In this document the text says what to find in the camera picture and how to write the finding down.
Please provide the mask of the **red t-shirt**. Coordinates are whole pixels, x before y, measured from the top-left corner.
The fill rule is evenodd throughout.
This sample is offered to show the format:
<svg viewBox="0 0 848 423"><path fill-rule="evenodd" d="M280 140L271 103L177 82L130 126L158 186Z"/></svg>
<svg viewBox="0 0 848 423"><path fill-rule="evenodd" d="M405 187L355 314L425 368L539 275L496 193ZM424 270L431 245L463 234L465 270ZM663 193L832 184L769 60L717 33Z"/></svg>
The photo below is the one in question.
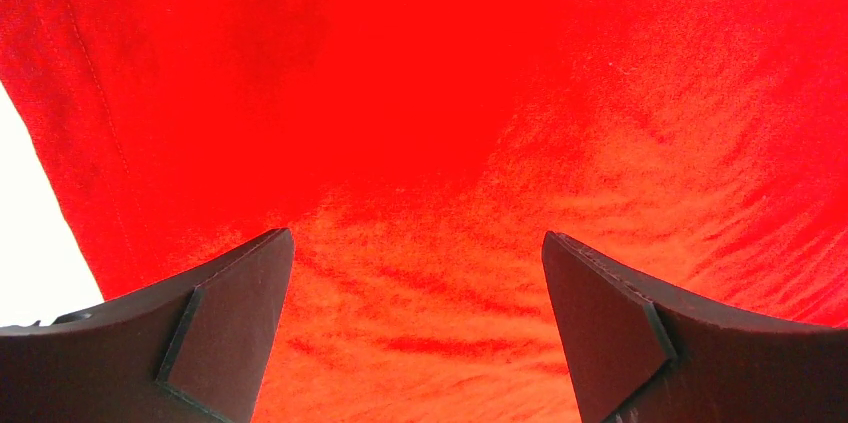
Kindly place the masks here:
<svg viewBox="0 0 848 423"><path fill-rule="evenodd" d="M259 422L575 422L563 232L847 322L847 0L1 0L115 298L287 227Z"/></svg>

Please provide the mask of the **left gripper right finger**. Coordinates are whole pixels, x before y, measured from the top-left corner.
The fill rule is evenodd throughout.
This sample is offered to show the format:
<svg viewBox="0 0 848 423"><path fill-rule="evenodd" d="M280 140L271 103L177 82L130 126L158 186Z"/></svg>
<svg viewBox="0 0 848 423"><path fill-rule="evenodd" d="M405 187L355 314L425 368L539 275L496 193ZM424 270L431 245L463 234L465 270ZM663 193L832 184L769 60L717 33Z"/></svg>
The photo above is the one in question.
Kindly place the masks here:
<svg viewBox="0 0 848 423"><path fill-rule="evenodd" d="M561 233L542 261L585 422L843 422L847 332L728 306Z"/></svg>

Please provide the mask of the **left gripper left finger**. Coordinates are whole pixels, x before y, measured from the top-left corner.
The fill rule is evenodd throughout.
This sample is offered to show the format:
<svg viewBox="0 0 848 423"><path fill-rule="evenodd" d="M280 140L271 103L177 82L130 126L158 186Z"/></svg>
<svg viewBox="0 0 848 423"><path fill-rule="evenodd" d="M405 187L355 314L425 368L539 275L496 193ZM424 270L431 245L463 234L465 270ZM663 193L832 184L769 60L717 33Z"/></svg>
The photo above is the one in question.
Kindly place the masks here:
<svg viewBox="0 0 848 423"><path fill-rule="evenodd" d="M294 255L268 231L46 326L1 331L5 422L247 422Z"/></svg>

